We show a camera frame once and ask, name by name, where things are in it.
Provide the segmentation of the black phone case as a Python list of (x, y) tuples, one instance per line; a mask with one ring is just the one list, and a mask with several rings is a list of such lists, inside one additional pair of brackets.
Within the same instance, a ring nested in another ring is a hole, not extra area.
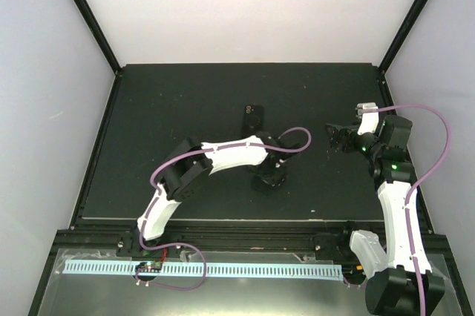
[(263, 131), (264, 107), (262, 105), (246, 105), (241, 124), (241, 137), (247, 138)]

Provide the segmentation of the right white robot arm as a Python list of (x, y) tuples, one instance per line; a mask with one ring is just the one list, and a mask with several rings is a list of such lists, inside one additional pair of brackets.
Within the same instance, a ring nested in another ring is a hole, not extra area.
[(382, 246), (375, 233), (353, 231), (339, 237), (338, 252), (358, 258), (367, 277), (365, 303), (372, 315), (431, 315), (445, 294), (422, 243), (416, 208), (415, 171), (407, 158), (413, 123), (400, 116), (383, 120), (364, 113), (360, 125), (325, 127), (331, 147), (362, 154), (384, 216)]

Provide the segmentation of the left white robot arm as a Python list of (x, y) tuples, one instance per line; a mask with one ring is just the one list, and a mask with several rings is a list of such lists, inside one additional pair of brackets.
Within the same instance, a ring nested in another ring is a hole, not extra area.
[(217, 172), (249, 166), (265, 185), (274, 187), (284, 178), (286, 161), (308, 148), (284, 146), (280, 137), (255, 134), (245, 139), (210, 143), (186, 139), (151, 175), (154, 195), (137, 219), (133, 247), (143, 256), (153, 255), (160, 237), (177, 208), (193, 197), (202, 181)]

